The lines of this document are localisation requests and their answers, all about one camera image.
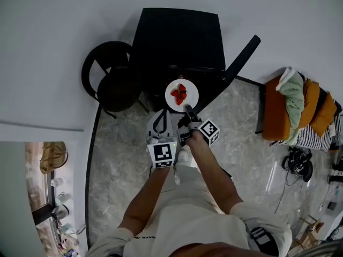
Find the bottle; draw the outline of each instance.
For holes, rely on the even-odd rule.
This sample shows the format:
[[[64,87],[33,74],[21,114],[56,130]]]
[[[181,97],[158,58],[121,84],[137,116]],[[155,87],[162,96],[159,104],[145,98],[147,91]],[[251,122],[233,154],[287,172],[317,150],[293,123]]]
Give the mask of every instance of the bottle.
[[[55,197],[55,202],[56,202],[56,205],[59,206],[67,202],[69,199],[71,199],[71,195],[63,191],[57,197]]]
[[[54,221],[66,218],[68,215],[69,215],[69,210],[65,205],[57,206],[51,212],[51,216],[54,219]]]
[[[61,226],[61,227],[59,228],[59,231],[60,231],[61,233],[66,233],[68,230],[71,230],[71,229],[72,229],[71,224],[67,223],[67,224],[64,224],[63,226]]]
[[[58,187],[58,186],[61,186],[64,182],[65,182],[65,179],[63,177],[60,177],[60,178],[52,179],[50,184],[53,187]]]

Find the green cloth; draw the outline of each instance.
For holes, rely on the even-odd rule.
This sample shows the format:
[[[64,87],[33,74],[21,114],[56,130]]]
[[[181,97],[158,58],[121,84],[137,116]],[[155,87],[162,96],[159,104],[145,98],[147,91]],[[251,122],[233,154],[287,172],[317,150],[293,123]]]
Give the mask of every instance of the green cloth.
[[[297,140],[298,140],[298,135],[299,135],[300,131],[303,129],[304,128],[301,128],[299,130],[294,130],[294,129],[290,128],[289,138],[286,141],[284,141],[284,143],[286,143],[289,146],[296,145]]]
[[[301,113],[304,110],[303,85],[304,81],[300,74],[295,72],[279,89],[279,93],[286,97],[286,110],[293,129],[299,126]]]

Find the white plate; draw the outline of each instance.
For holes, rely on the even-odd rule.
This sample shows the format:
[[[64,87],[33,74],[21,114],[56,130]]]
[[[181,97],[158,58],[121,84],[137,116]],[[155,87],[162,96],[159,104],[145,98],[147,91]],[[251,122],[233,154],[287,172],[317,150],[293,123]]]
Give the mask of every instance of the white plate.
[[[177,105],[176,97],[171,95],[173,90],[178,89],[179,84],[183,84],[187,90],[187,97],[185,100],[183,100],[181,105]],[[197,105],[199,100],[199,92],[197,87],[191,81],[186,79],[177,79],[171,82],[166,88],[165,98],[170,108],[178,112],[185,112],[184,105],[189,104],[192,108]]]

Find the hand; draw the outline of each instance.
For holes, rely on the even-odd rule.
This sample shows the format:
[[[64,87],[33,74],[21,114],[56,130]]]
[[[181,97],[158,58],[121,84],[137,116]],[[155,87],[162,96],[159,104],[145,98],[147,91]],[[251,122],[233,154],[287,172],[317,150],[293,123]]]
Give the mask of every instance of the hand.
[[[192,148],[206,142],[204,140],[203,134],[200,131],[193,131],[192,137],[186,139],[185,143],[187,146]]]

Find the cable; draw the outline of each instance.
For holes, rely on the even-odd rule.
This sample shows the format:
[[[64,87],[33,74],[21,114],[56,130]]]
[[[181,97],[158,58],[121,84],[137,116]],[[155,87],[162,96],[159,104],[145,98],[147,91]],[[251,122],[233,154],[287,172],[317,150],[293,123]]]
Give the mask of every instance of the cable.
[[[326,197],[327,197],[327,195],[328,195],[328,193],[329,193],[329,191],[330,191],[331,185],[332,185],[332,183],[329,183],[329,187],[327,188],[326,195],[325,195],[325,197],[324,197],[324,199],[323,199],[323,201],[322,201],[322,203],[321,203],[320,205],[324,205],[324,202],[325,202],[325,200],[326,200]]]
[[[279,201],[279,203],[278,203],[278,206],[277,206],[277,208],[276,208],[274,214],[276,214],[277,211],[278,211],[278,209],[279,209],[279,206],[280,206],[280,204],[281,204],[281,200],[282,200],[282,198],[284,197],[284,194],[285,194],[286,186],[293,186],[293,185],[300,179],[300,176],[299,176],[298,179],[297,179],[295,182],[293,182],[292,184],[289,185],[289,184],[288,184],[288,174],[289,174],[289,171],[290,171],[290,169],[287,170],[287,175],[286,175],[285,184],[284,184],[284,190],[282,191],[282,195],[281,195],[280,201]]]
[[[280,206],[280,204],[281,204],[281,200],[282,200],[282,198],[284,197],[284,193],[285,193],[285,189],[286,189],[286,184],[287,184],[287,177],[288,177],[288,174],[289,174],[289,169],[287,170],[286,180],[285,180],[285,184],[284,184],[284,190],[282,191],[282,195],[281,195],[280,201],[279,201],[279,203],[278,203],[278,206],[277,206],[277,208],[276,208],[274,214],[277,213],[278,208],[279,208],[279,206]]]
[[[294,242],[296,242],[298,245],[302,247],[303,250],[307,250],[307,247],[304,247],[300,242],[298,242],[296,239],[293,239]]]
[[[337,235],[338,234],[338,232],[339,232],[339,228],[340,228],[340,226],[338,226],[335,230],[337,230],[337,232],[335,233],[335,230],[334,231],[332,231],[332,234],[333,235]]]

